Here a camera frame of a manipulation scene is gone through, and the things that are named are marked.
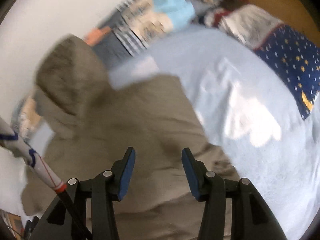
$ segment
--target pillow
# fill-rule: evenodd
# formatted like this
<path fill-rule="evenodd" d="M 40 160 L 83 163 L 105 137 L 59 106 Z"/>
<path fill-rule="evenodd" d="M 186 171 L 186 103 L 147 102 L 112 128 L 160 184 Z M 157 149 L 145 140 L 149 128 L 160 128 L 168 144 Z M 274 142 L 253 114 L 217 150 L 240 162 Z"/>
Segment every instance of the pillow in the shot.
<path fill-rule="evenodd" d="M 302 119 L 313 108 L 320 89 L 319 49 L 306 36 L 288 25 L 276 28 L 255 53 L 286 84 Z"/>

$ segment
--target light blue fabric patch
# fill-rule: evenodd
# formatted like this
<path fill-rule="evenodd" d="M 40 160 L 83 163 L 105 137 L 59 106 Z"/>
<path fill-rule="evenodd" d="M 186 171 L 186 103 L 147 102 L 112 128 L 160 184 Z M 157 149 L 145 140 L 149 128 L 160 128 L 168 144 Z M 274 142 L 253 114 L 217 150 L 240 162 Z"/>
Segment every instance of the light blue fabric patch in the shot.
<path fill-rule="evenodd" d="M 168 15 L 175 31 L 184 28 L 195 16 L 191 2 L 186 0 L 153 0 L 154 11 Z"/>

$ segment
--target bed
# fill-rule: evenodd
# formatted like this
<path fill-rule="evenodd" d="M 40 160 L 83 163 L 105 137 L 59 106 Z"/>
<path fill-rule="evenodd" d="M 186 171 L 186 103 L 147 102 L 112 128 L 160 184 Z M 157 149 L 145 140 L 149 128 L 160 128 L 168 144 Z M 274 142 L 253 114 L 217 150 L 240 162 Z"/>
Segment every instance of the bed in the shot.
<path fill-rule="evenodd" d="M 40 5 L 39 0 L 18 0 L 0 26 L 4 63 L 12 66 L 12 73 L 2 80 L 8 95 L 12 96 L 8 107 L 1 109 L 7 120 L 14 105 L 31 87 L 32 71 L 57 37 L 68 32 L 83 37 L 120 2 L 85 0 L 76 6 L 81 0 L 61 0 L 60 5 L 67 2 L 69 7 L 63 10 L 61 6 L 54 7 L 47 15 L 44 13 L 46 5 L 52 0 L 43 1 L 46 3 Z M 288 6 L 292 1 L 297 4 L 294 9 Z M 298 0 L 279 1 L 277 5 L 284 7 L 278 12 L 272 11 L 274 7 L 267 0 L 255 3 L 272 14 L 280 14 L 277 16 L 319 44 L 316 26 Z M 302 17 L 292 18 L 290 10 L 296 10 Z M 32 17 L 39 21 L 34 23 Z M 30 46 L 19 45 L 21 39 L 28 41 Z M 22 63 L 27 67 L 21 69 Z M 288 239 L 299 239 L 320 207 L 319 100 L 310 117 L 303 121 L 290 92 L 267 64 L 224 33 L 203 26 L 190 26 L 166 37 L 146 53 L 112 69 L 109 76 L 113 87 L 120 89 L 158 73 L 170 73 L 180 78 L 209 142 L 221 145 L 240 176 L 252 180 Z M 11 75 L 15 82 L 10 85 L 8 77 Z M 51 136 L 51 129 L 44 123 L 30 143 L 43 153 Z M 11 165 L 15 171 L 7 169 L 4 172 L 7 174 L 4 179 L 11 180 L 9 184 L 1 180 L 1 188 L 7 191 L 1 195 L 6 202 L 1 202 L 0 208 L 23 216 L 21 206 L 16 206 L 25 184 L 23 163 L 6 158 L 5 166 Z"/>

